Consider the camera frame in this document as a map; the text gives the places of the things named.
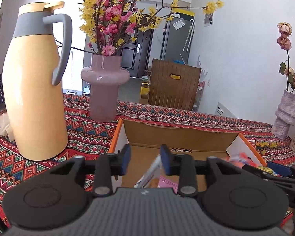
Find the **chair backrest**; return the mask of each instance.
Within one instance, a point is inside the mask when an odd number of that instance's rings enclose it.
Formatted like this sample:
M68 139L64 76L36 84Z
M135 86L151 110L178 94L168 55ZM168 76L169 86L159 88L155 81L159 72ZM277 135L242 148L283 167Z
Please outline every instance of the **chair backrest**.
M201 69L153 59L148 104L191 111Z

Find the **table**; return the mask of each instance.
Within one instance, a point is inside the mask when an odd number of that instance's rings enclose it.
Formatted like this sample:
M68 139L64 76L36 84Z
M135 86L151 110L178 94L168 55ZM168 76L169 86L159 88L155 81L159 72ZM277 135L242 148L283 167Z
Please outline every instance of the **table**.
M204 131L241 132L265 161L295 166L295 153L289 149L291 139L283 141L276 138L270 132L271 125L267 123L122 101L118 102L117 117L114 121L98 123L89 117L88 97L71 94L64 94L63 97L69 142L67 148L57 157L48 161L32 162L20 156L14 141L11 142L8 137L0 138L0 217L5 223L1 202L7 190L75 155L96 159L107 153L120 118ZM92 178L91 175L86 178L86 191L92 189Z

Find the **dark brown door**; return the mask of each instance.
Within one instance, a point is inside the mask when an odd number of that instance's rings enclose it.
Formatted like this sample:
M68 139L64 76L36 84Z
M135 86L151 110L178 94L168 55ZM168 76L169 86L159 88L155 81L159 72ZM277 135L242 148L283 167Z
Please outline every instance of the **dark brown door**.
M153 30L140 32L135 42L123 46L121 67L127 69L131 77L142 78L148 65Z

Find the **floor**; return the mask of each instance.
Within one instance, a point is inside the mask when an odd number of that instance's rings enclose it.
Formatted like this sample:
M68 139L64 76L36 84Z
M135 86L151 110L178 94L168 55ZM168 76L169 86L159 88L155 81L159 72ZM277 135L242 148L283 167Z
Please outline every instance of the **floor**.
M119 86L118 100L138 103L140 100L142 79L130 78L128 82ZM72 93L71 90L63 89L63 93ZM75 91L76 95L82 95L82 91Z

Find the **gray handle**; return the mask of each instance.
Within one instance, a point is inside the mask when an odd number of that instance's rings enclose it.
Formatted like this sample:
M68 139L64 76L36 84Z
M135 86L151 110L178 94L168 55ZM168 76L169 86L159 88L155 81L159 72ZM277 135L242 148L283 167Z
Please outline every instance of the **gray handle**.
M68 64L71 42L72 42L72 20L66 14L55 14L43 18L44 24L53 24L62 22L64 25L64 38L62 44L62 50L60 55L60 61L58 67L53 72L53 85L56 86L60 83L62 76L66 70Z

